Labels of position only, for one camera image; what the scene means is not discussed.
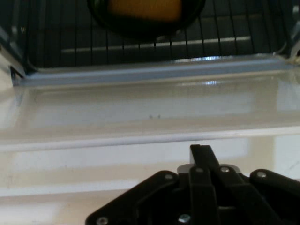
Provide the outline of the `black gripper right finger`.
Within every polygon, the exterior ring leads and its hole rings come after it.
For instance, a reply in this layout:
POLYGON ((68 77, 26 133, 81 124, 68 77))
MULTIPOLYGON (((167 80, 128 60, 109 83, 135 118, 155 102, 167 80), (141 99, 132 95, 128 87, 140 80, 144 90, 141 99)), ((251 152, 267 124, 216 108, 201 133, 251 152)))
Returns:
POLYGON ((298 225, 300 183, 266 169, 245 176, 200 147, 202 225, 298 225))

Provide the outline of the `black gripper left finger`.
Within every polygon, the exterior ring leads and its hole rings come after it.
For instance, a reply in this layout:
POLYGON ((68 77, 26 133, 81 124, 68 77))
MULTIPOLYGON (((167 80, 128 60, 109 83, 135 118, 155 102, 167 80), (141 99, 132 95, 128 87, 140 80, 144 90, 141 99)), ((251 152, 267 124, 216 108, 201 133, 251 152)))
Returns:
POLYGON ((219 167, 209 145, 191 145, 191 164, 159 171, 91 213, 87 225, 218 225, 212 173, 219 167))

